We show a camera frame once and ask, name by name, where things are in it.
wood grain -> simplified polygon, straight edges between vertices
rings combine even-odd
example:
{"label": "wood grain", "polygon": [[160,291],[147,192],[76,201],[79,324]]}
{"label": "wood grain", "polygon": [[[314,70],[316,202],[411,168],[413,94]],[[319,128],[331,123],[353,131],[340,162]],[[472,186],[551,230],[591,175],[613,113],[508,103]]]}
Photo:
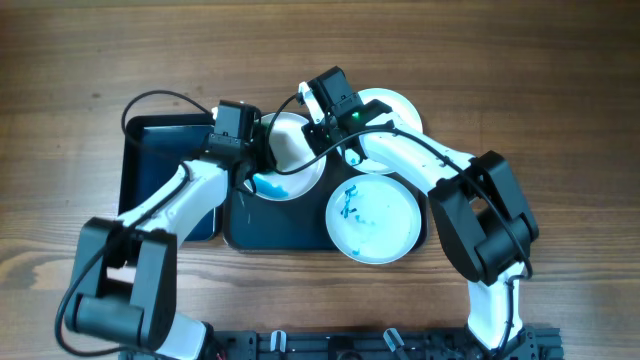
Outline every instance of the wood grain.
{"label": "wood grain", "polygon": [[[69,358],[54,312],[81,225],[116,215],[129,99],[166,88],[267,111],[333,65],[356,89],[406,95],[444,144],[505,155],[541,233],[523,319],[560,327],[568,359],[637,358],[637,5],[248,3],[0,11],[0,359]],[[192,111],[161,97],[135,113]],[[382,267],[216,239],[185,246],[178,269],[179,311],[217,329],[419,329],[468,314],[436,233]]]}

cable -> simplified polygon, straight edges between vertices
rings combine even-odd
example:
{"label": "cable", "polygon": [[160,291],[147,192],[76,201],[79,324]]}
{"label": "cable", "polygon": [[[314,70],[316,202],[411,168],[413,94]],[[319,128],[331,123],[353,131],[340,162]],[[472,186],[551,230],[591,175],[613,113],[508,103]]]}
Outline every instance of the cable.
{"label": "cable", "polygon": [[276,174],[280,174],[280,175],[287,175],[287,174],[282,174],[282,172],[276,168],[276,165],[273,163],[273,159],[271,158],[271,143],[270,143],[271,131],[273,131],[273,126],[275,125],[276,119],[278,118],[282,110],[284,110],[284,108],[287,107],[287,105],[289,105],[289,103],[293,101],[293,99],[295,99],[297,95],[298,94],[293,94],[289,96],[289,98],[285,100],[282,103],[282,105],[280,105],[276,113],[271,118],[271,122],[269,123],[269,127],[267,128],[267,133],[265,134],[266,139],[264,142],[264,154],[265,154],[265,157],[267,158],[267,164],[269,165],[270,168],[273,169],[273,171],[276,172]]}
{"label": "cable", "polygon": [[[172,160],[176,159],[177,157],[169,154],[169,153],[165,153],[162,152],[161,150],[158,150],[156,148],[144,145],[142,143],[140,143],[139,141],[137,141],[135,138],[133,138],[133,136],[131,136],[131,134],[129,134],[126,130],[126,119],[127,119],[127,114],[129,112],[129,109],[131,109],[131,107],[138,101],[140,101],[141,99],[150,96],[150,95],[156,95],[156,94],[165,94],[165,95],[172,95],[175,97],[178,97],[180,99],[183,99],[189,103],[191,103],[192,105],[194,105],[195,107],[197,107],[198,109],[202,110],[204,113],[206,114],[211,114],[211,112],[209,112],[207,109],[205,109],[204,107],[202,107],[200,104],[196,103],[195,101],[191,100],[190,98],[173,92],[173,91],[168,91],[168,90],[153,90],[153,91],[148,91],[146,93],[140,94],[138,96],[136,96],[135,98],[133,98],[129,104],[127,104],[127,106],[124,108],[123,112],[122,112],[122,118],[120,121],[121,124],[121,130],[122,133],[125,136],[125,139],[127,141],[129,141],[131,144],[133,144],[134,146],[140,148],[143,151],[147,151],[149,153],[153,153],[156,154],[158,156],[164,157],[164,158],[171,158]],[[60,301],[60,306],[58,307],[58,311],[56,313],[56,318],[55,318],[55,325],[54,325],[54,335],[56,338],[56,341],[58,342],[58,345],[60,345],[60,347],[62,349],[64,349],[66,352],[68,352],[71,355],[75,355],[78,357],[95,357],[95,356],[104,356],[104,355],[110,355],[110,354],[114,354],[114,353],[118,353],[121,351],[133,351],[133,352],[138,352],[138,353],[142,353],[145,355],[149,355],[149,356],[153,356],[156,358],[161,358],[161,359],[170,359],[169,357],[166,357],[164,355],[160,355],[160,354],[156,354],[153,352],[148,352],[142,349],[136,349],[136,348],[131,348],[128,346],[116,346],[113,348],[109,348],[109,349],[104,349],[104,350],[98,350],[98,351],[81,351],[81,350],[77,350],[73,347],[71,347],[69,344],[67,344],[62,336],[62,322],[64,320],[64,314],[67,310],[67,307],[69,306],[69,302],[71,301],[71,297],[73,296],[73,294],[75,293],[75,291],[78,289],[78,286],[80,286],[80,283],[82,282],[82,280],[85,278],[85,276],[87,276],[87,274],[89,273],[89,271],[91,271],[91,268],[93,268],[93,266],[98,262],[98,260],[101,257],[107,256],[109,253],[111,253],[111,251],[113,251],[115,248],[117,248],[122,241],[124,241],[125,239],[127,239],[129,237],[129,235],[131,235],[131,233],[136,229],[136,227],[142,223],[144,223],[145,221],[149,220],[153,214],[158,211],[158,209],[162,208],[164,205],[166,205],[169,201],[171,201],[171,199],[173,199],[173,197],[175,197],[180,191],[182,191],[182,189],[184,189],[185,186],[187,186],[187,184],[189,183],[190,179],[191,179],[191,170],[189,170],[189,167],[185,164],[184,161],[180,160],[180,164],[179,164],[185,172],[185,176],[182,178],[182,181],[180,182],[180,184],[173,189],[167,196],[165,196],[164,198],[162,198],[162,200],[160,200],[157,204],[155,204],[151,209],[149,209],[148,211],[146,211],[144,214],[142,214],[142,216],[140,216],[140,218],[138,218],[138,220],[134,221],[133,223],[131,223],[128,227],[126,227],[120,234],[117,235],[116,238],[108,241],[102,248],[100,248],[100,250],[98,250],[98,252],[96,252],[90,259],[89,261],[85,264],[85,266],[82,268],[82,270],[80,271],[80,274],[78,275],[78,277],[73,281],[73,283],[71,283],[71,285],[69,286],[69,288],[67,289],[67,291],[64,293],[62,300]]]}
{"label": "cable", "polygon": [[522,246],[518,242],[518,239],[517,239],[516,235],[514,234],[513,230],[509,226],[509,224],[507,223],[507,220],[504,218],[504,216],[502,216],[500,211],[498,211],[498,208],[493,203],[493,201],[491,200],[489,195],[487,195],[485,193],[485,191],[482,189],[482,187],[475,180],[470,178],[464,172],[464,170],[462,170],[458,165],[456,165],[453,161],[451,161],[451,159],[449,159],[448,156],[443,155],[442,153],[440,153],[439,151],[434,149],[431,145],[429,145],[427,142],[425,142],[424,140],[422,140],[421,138],[419,138],[419,137],[417,137],[417,136],[415,136],[413,134],[409,134],[409,133],[406,133],[406,132],[404,132],[402,130],[395,129],[395,128],[393,128],[393,129],[374,128],[374,129],[367,129],[367,130],[363,130],[363,131],[351,134],[351,135],[345,137],[344,139],[338,141],[337,143],[331,145],[329,148],[327,148],[325,151],[323,151],[320,155],[316,156],[314,159],[310,160],[306,164],[304,164],[304,165],[302,165],[302,166],[300,166],[300,167],[298,167],[298,168],[296,168],[294,170],[278,171],[278,174],[291,175],[291,174],[295,174],[297,172],[300,172],[300,171],[308,168],[309,166],[313,165],[315,162],[320,160],[322,157],[326,156],[329,152],[333,151],[334,149],[336,149],[340,145],[342,145],[342,144],[344,144],[344,143],[346,143],[348,141],[351,141],[356,137],[359,137],[359,136],[362,136],[362,135],[365,135],[365,134],[371,134],[371,133],[391,133],[391,134],[400,135],[400,136],[403,136],[403,137],[408,138],[410,140],[413,140],[416,143],[418,143],[419,145],[421,145],[422,147],[424,147],[425,149],[427,149],[430,153],[435,155],[443,163],[445,163],[446,165],[450,166],[453,170],[455,170],[460,175],[460,177],[467,184],[469,184],[469,186],[471,186],[473,188],[473,190],[476,192],[476,194],[478,194],[478,196],[487,203],[487,206],[496,215],[496,217],[498,218],[498,221],[500,222],[500,224],[502,225],[504,230],[507,232],[507,235],[511,239],[511,242],[513,243],[514,247],[516,248],[516,250],[518,252],[518,256],[524,262],[525,268],[527,269],[527,274],[526,274],[526,276],[525,275],[514,275],[514,276],[511,276],[505,282],[505,285],[507,286],[507,290],[508,290],[507,291],[507,298],[508,298],[508,301],[507,301],[507,324],[505,326],[505,332],[504,332],[504,335],[502,337],[502,340],[500,341],[500,345],[498,346],[498,349],[497,349],[497,351],[496,351],[496,353],[494,355],[494,358],[499,358],[501,355],[503,355],[504,350],[506,348],[506,345],[509,342],[509,335],[511,333],[511,327],[513,326],[513,312],[514,312],[514,305],[513,305],[514,285],[513,285],[513,283],[516,280],[529,280],[529,279],[531,279],[531,277],[533,276],[533,267],[531,266],[531,262],[529,261],[529,258],[525,254],[524,249],[522,249]]}

wooden table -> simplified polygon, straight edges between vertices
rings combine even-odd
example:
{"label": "wooden table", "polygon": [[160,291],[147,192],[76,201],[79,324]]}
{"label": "wooden table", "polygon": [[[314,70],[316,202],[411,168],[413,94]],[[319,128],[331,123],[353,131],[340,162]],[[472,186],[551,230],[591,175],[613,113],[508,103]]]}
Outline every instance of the wooden table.
{"label": "wooden table", "polygon": [[[510,160],[540,224],[525,322],[561,328],[568,359],[640,356],[639,8],[322,2],[0,10],[0,359],[69,358],[53,317],[80,227],[116,215],[129,99],[274,110],[333,65],[406,95],[438,141]],[[158,97],[134,113],[193,111]],[[179,311],[217,329],[416,330],[469,310],[435,231],[388,266],[218,238],[185,245],[178,269]]]}

robotic arm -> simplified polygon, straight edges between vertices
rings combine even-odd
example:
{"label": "robotic arm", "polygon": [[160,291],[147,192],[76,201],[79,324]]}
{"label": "robotic arm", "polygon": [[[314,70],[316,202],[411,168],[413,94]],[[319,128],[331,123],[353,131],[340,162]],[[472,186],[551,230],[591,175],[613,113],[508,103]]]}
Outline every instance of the robotic arm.
{"label": "robotic arm", "polygon": [[[469,280],[468,329],[485,353],[491,354],[500,345],[509,318],[511,294],[505,283],[522,273],[525,260],[496,217],[506,219],[527,257],[538,236],[537,224],[507,162],[491,151],[475,158],[449,149],[412,130],[384,103],[363,104],[337,67],[301,83],[297,99],[310,110],[313,121],[302,131],[316,154],[344,143],[343,153],[353,149],[361,158],[383,163],[428,194],[443,250]],[[264,170],[265,157],[271,155],[261,151],[266,139],[254,126],[258,114],[250,105],[220,103],[214,133],[207,140],[208,151],[184,163],[190,170],[188,184],[153,217],[136,224],[127,241],[92,265],[65,312],[68,329],[136,351],[153,350],[160,358],[220,360],[213,328],[175,313],[176,251],[198,221],[224,203],[233,188]],[[380,131],[343,141],[370,129]],[[72,282],[98,249],[135,224],[185,176],[180,168],[151,198],[116,221],[90,220],[80,234]],[[476,215],[470,202],[479,196],[465,177],[482,185],[499,215],[489,209]],[[124,264],[136,267],[133,283],[112,279],[106,271]],[[509,340],[523,328],[517,281],[514,286]]]}

white plate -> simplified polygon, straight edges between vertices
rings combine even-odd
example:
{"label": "white plate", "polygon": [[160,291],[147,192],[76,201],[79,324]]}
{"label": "white plate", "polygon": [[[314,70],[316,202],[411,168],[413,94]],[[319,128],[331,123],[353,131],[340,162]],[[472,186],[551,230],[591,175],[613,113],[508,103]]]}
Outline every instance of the white plate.
{"label": "white plate", "polygon": [[[268,126],[274,114],[262,117],[262,125]],[[307,144],[300,129],[309,120],[292,113],[278,115],[270,135],[270,145],[279,170],[293,170],[312,160],[315,155]],[[272,201],[287,201],[304,195],[318,182],[324,171],[326,160],[323,157],[315,164],[292,175],[278,175],[275,172],[253,176],[256,183],[256,195]],[[251,190],[249,180],[244,182]]]}
{"label": "white plate", "polygon": [[418,240],[422,218],[416,199],[399,182],[360,175],[342,183],[325,212],[333,243],[348,257],[386,264],[407,254]]}
{"label": "white plate", "polygon": [[[415,106],[413,106],[413,104],[411,104],[411,102],[407,100],[406,97],[398,94],[395,91],[380,88],[365,89],[359,91],[358,95],[360,95],[362,102],[365,104],[370,102],[371,100],[377,99],[391,106],[393,111],[398,113],[400,119],[402,119],[405,124],[411,126],[413,129],[419,132],[422,132],[422,120],[420,120],[418,110],[416,110]],[[347,150],[346,157],[348,163],[355,163],[355,159],[358,159],[358,161],[360,159],[358,154],[356,154],[356,152],[351,149]],[[387,167],[386,165],[380,164],[370,159],[366,159],[362,161],[361,164],[354,165],[353,167],[356,170],[367,174],[386,175],[393,172],[393,170],[389,169],[389,167]]]}

